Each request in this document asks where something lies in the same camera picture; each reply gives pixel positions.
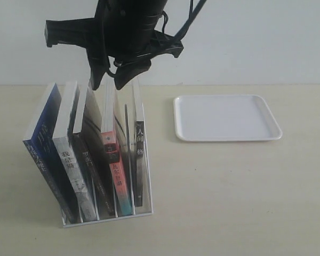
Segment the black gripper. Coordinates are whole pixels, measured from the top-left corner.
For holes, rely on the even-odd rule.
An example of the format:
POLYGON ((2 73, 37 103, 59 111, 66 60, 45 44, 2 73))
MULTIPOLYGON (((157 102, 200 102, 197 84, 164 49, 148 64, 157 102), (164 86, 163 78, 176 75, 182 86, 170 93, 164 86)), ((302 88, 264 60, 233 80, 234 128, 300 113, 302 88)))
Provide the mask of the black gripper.
POLYGON ((90 84, 97 90, 109 70, 109 58, 117 67, 115 88, 121 90, 136 76, 149 70, 154 57, 178 58, 183 44, 175 36, 156 30, 167 18, 166 1, 98 1, 91 18, 47 20, 47 47, 74 45, 86 50, 90 84))

